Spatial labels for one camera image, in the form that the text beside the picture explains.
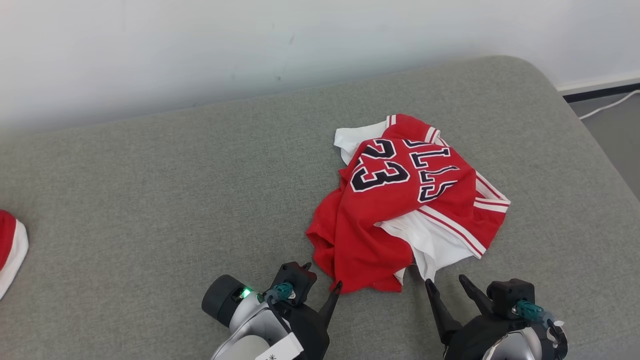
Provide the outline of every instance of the gray cushion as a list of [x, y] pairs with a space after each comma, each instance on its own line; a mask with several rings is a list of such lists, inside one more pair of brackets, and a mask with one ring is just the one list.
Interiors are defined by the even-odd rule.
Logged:
[[[0, 300], [2, 358], [207, 359], [228, 336], [200, 310], [210, 283], [263, 289], [309, 261], [335, 129], [393, 113], [441, 129], [513, 202], [482, 260], [436, 275], [454, 316], [478, 314], [458, 274], [518, 277], [566, 321], [569, 359], [640, 337], [640, 204], [547, 79], [499, 56], [3, 143], [0, 207], [31, 246]], [[343, 296], [329, 333], [328, 360], [442, 356], [415, 269], [402, 293]]]

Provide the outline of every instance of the teal connector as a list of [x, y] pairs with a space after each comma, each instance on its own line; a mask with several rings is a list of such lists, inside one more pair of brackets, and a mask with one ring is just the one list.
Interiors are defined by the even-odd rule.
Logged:
[[515, 313], [527, 320], [538, 322], [548, 327], [547, 320], [554, 321], [554, 315], [548, 311], [545, 311], [542, 307], [536, 304], [531, 304], [528, 301], [520, 300], [516, 304]]
[[293, 285], [289, 282], [283, 282], [274, 286], [273, 289], [278, 293], [278, 300], [287, 300], [293, 292]]

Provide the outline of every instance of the printed number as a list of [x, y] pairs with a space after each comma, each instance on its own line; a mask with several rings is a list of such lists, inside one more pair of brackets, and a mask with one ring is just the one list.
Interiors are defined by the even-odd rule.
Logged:
[[447, 171], [453, 171], [453, 170], [460, 170], [460, 169], [455, 166], [450, 166], [450, 167], [441, 168], [440, 170], [436, 170], [436, 171], [421, 170], [420, 182], [425, 185], [422, 185], [420, 187], [420, 195], [418, 196], [418, 201], [429, 202], [433, 199], [436, 199], [438, 196], [442, 195], [447, 188], [450, 188], [453, 186], [453, 184], [457, 183], [458, 180], [444, 181], [438, 185], [438, 190], [435, 193], [433, 193], [433, 190], [435, 190], [436, 188], [435, 185], [432, 184], [436, 181], [436, 179], [433, 176], [441, 175], [446, 173]]
[[[418, 142], [408, 142], [404, 141], [404, 144], [411, 148], [421, 146]], [[424, 158], [432, 158], [434, 156], [451, 156], [451, 150], [448, 147], [443, 147], [439, 150], [433, 151], [424, 151], [424, 152], [412, 152], [409, 154], [411, 156], [411, 160], [413, 161], [413, 166], [416, 169], [425, 169], [429, 167], [429, 163], [424, 160]], [[458, 167], [448, 166], [441, 168], [440, 170], [420, 170], [420, 193], [418, 194], [419, 202], [429, 202], [431, 200], [437, 199], [440, 195], [444, 193], [444, 191], [453, 186], [453, 184], [457, 183], [457, 180], [453, 181], [444, 181], [438, 185], [436, 189], [435, 186], [435, 177], [437, 175], [444, 174], [447, 171], [455, 171], [459, 170]]]
[[[375, 139], [375, 147], [367, 145], [362, 151], [362, 155], [372, 159], [392, 159], [396, 156], [396, 148], [394, 144], [385, 139]], [[351, 188], [354, 192], [365, 192], [369, 189], [383, 186], [385, 184], [403, 183], [409, 180], [409, 172], [404, 167], [393, 161], [384, 161], [385, 169], [371, 173], [373, 179], [365, 180], [365, 176], [369, 174], [363, 165], [362, 158], [358, 158], [358, 165], [351, 177]]]
[[393, 159], [396, 155], [394, 143], [389, 140], [375, 139], [373, 142], [376, 144], [376, 147], [367, 145], [367, 147], [362, 151], [363, 155], [372, 159]]
[[386, 169], [373, 172], [373, 179], [365, 180], [364, 177], [369, 173], [366, 167], [361, 167], [353, 173], [351, 178], [351, 188], [354, 192], [365, 192], [369, 189], [383, 186], [385, 184], [403, 183], [409, 180], [409, 173], [398, 163], [393, 161], [385, 161]]
[[413, 161], [413, 166], [415, 168], [426, 168], [429, 167], [429, 164], [426, 161], [423, 161], [423, 158], [431, 158], [433, 156], [451, 156], [451, 151], [449, 151], [448, 147], [443, 147], [440, 150], [412, 152], [409, 155], [411, 156], [411, 160]]

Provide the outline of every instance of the robotic arm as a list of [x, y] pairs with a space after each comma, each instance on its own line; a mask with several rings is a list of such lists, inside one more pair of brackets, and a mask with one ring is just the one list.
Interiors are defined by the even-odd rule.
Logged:
[[[320, 311], [304, 302], [317, 277], [311, 263], [283, 264], [269, 290], [253, 291], [229, 275], [217, 278], [202, 309], [228, 327], [231, 336], [211, 360], [322, 360], [329, 347], [327, 327], [342, 283]], [[444, 360], [562, 360], [568, 345], [563, 323], [535, 305], [534, 286], [519, 279], [489, 285], [486, 295], [459, 277], [480, 315], [462, 326], [447, 310], [431, 280], [425, 285]]]
[[283, 264], [265, 292], [229, 275], [217, 278], [202, 299], [202, 310], [228, 327], [231, 336], [211, 360], [322, 360], [342, 283], [316, 312], [304, 304], [317, 279], [310, 267]]
[[480, 315], [462, 326], [440, 299], [433, 281], [425, 285], [444, 360], [562, 360], [568, 346], [562, 322], [535, 305], [533, 284], [519, 279], [493, 281], [485, 295], [459, 276]]

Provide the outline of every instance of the cable connector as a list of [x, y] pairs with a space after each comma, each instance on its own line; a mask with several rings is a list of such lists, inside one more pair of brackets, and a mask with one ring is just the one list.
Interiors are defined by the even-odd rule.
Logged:
[[283, 282], [274, 286], [273, 289], [267, 290], [265, 298], [268, 299], [272, 295], [271, 301], [272, 304], [275, 304], [278, 301], [289, 299], [291, 294], [293, 294], [293, 285], [289, 282]]
[[552, 313], [545, 311], [541, 306], [524, 300], [518, 301], [511, 312], [527, 320], [541, 323], [545, 327], [548, 327], [547, 320], [555, 321]]

